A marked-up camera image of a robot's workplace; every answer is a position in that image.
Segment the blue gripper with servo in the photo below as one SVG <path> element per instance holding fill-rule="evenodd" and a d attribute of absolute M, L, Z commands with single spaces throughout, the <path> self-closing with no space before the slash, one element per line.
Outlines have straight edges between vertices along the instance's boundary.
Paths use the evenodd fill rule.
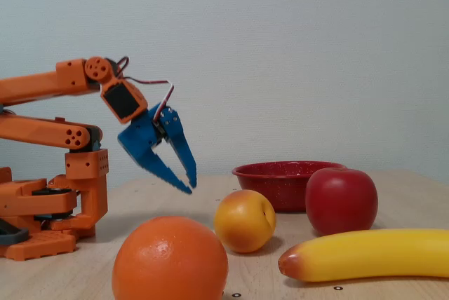
<path fill-rule="evenodd" d="M 154 115 L 158 108 L 159 104 L 156 104 L 134 118 L 130 125 L 118 135 L 118 141 L 141 168 L 177 190 L 192 194 L 192 190 L 177 178 L 154 151 L 154 148 L 166 137 L 166 141 L 171 144 L 186 171 L 190 186 L 193 189 L 196 188 L 196 161 L 186 140 L 180 117 L 176 110 L 165 107 L 161 112 L 162 128 L 158 121 L 154 122 Z"/>

